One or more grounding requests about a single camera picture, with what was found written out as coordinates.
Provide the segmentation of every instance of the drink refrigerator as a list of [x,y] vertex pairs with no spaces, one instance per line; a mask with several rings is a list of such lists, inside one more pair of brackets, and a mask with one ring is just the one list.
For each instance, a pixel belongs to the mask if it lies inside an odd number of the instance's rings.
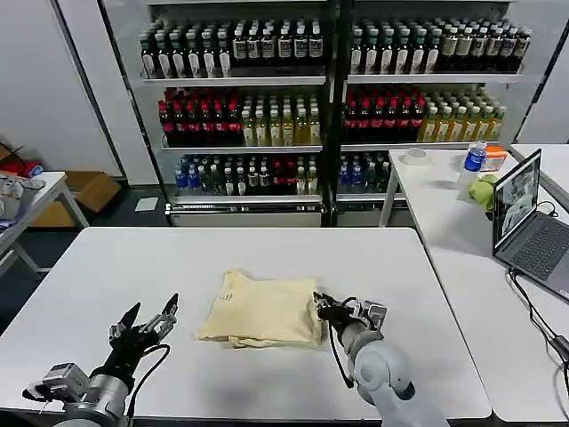
[[[500,143],[506,146],[516,143],[531,106],[539,97],[541,85],[555,62],[557,51],[565,42],[569,16],[568,4],[537,0],[102,0],[100,6],[122,66],[126,86],[132,92],[132,102],[140,126],[165,185],[169,202],[166,214],[170,215],[177,226],[377,226],[385,198],[384,186],[374,186],[373,190],[354,190],[338,185],[341,163],[346,161],[344,157],[352,160],[353,156],[370,153],[381,161],[388,158],[387,151],[390,149],[465,149],[469,142],[386,141],[384,138],[374,139],[370,136],[354,139],[353,133],[345,132],[344,106],[347,94],[349,96],[350,92],[375,89],[398,91],[399,88],[429,94],[484,89],[492,94],[493,99],[508,108],[501,128]],[[377,70],[366,74],[363,71],[355,73],[350,69],[350,46],[354,43],[353,26],[356,23],[371,20],[380,26],[383,20],[400,20],[412,27],[410,20],[432,21],[438,16],[444,19],[468,17],[472,21],[480,19],[481,23],[483,18],[519,23],[520,27],[524,25],[533,30],[531,45],[517,72],[468,72],[464,68],[433,74],[380,74]],[[148,70],[144,68],[141,59],[140,33],[147,31],[156,20],[188,22],[189,26],[193,22],[201,22],[203,24],[200,30],[211,22],[216,22],[216,28],[219,28],[223,22],[230,21],[228,38],[231,46],[236,22],[240,20],[259,20],[262,27],[262,23],[267,20],[278,23],[283,20],[295,22],[298,19],[307,20],[307,27],[310,22],[317,20],[324,39],[321,58],[307,58],[303,62],[288,62],[285,65],[255,63],[241,67],[232,62],[231,77],[225,77],[216,66],[210,76],[202,67],[200,78],[193,78],[189,72],[189,76],[183,78],[148,78]],[[229,98],[235,94],[240,103],[244,102],[247,95],[254,100],[276,96],[279,102],[286,95],[294,98],[301,93],[307,102],[309,96],[315,96],[320,114],[320,142],[297,145],[300,142],[295,141],[290,146],[259,147],[247,146],[236,139],[217,138],[215,142],[172,144],[173,140],[168,141],[164,134],[158,115],[158,102],[164,100],[164,91],[167,90],[172,93],[186,90],[188,97],[191,96],[190,93],[201,93],[200,100],[204,96],[215,99]],[[316,194],[277,191],[241,196],[197,195],[180,190],[177,186],[175,171],[180,167],[182,156],[190,158],[190,162],[194,157],[202,159],[210,156],[212,161],[214,156],[219,156],[222,164],[227,157],[238,159],[245,156],[244,162],[247,163],[251,156],[257,157],[257,162],[267,156],[267,161],[274,164],[275,157],[285,163],[296,161],[298,156],[304,156],[307,162],[312,158],[310,156],[317,156],[318,191]],[[405,214],[397,217],[398,208],[401,212],[405,211],[402,195],[396,197],[394,207],[395,221],[398,224],[410,221]]]

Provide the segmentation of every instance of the cardboard box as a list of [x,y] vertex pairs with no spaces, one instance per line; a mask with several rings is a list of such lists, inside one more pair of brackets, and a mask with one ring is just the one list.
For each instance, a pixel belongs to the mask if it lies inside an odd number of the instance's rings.
[[[121,186],[103,172],[65,171],[65,183],[80,207],[98,213],[118,193]],[[60,201],[53,202],[32,227],[75,227],[76,222]]]

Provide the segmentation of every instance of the metal table leg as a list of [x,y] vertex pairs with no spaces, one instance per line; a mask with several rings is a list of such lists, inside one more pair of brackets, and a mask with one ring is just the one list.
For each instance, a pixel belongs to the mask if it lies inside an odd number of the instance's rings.
[[391,207],[393,206],[393,200],[395,199],[397,190],[397,184],[397,174],[395,172],[395,169],[391,169],[391,174],[389,175],[388,192],[385,195],[385,202],[383,202],[383,207],[381,209],[380,227],[385,227],[388,225],[389,217],[391,215]]

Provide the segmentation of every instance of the laptop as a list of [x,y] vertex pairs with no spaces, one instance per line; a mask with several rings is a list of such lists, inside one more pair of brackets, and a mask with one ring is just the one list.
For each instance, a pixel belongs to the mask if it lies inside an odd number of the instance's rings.
[[541,150],[494,185],[493,255],[569,302],[569,225],[537,210]]

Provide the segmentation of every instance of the laptop keyboard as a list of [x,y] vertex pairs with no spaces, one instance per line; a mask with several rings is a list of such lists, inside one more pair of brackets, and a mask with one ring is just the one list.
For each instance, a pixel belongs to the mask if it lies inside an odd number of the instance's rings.
[[569,227],[547,221],[514,254],[512,261],[541,280],[546,280],[569,249]]

